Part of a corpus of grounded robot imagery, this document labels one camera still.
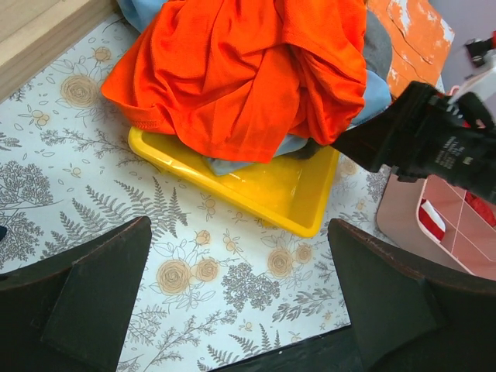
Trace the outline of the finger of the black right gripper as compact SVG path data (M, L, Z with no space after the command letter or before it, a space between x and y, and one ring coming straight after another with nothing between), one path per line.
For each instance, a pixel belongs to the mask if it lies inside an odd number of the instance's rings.
M307 160L323 147L332 147L359 165L402 165L399 140L403 108L391 105L380 115L341 133L330 145L319 145L313 139L293 157Z

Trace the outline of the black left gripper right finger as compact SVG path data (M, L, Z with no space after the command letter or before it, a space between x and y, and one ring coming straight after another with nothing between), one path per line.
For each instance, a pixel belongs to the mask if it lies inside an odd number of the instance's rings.
M433 263L342 219L332 259L367 371L493 371L495 282Z

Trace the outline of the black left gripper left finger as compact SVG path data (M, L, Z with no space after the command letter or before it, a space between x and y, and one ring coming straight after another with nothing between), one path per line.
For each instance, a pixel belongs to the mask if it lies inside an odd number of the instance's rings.
M151 243L142 216L1 275L3 371L114 371Z

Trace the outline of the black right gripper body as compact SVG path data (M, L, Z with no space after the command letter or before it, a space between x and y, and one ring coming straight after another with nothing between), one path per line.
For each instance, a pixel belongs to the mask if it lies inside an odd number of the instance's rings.
M406 181L436 175L495 202L495 120L472 92L454 104L433 86L414 81L368 122L370 171L388 165Z

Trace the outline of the orange mesh shorts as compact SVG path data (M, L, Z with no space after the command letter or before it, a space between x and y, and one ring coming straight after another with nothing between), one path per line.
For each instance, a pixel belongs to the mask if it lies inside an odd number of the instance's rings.
M362 1L169 1L102 95L132 126L216 159L333 143L364 107Z

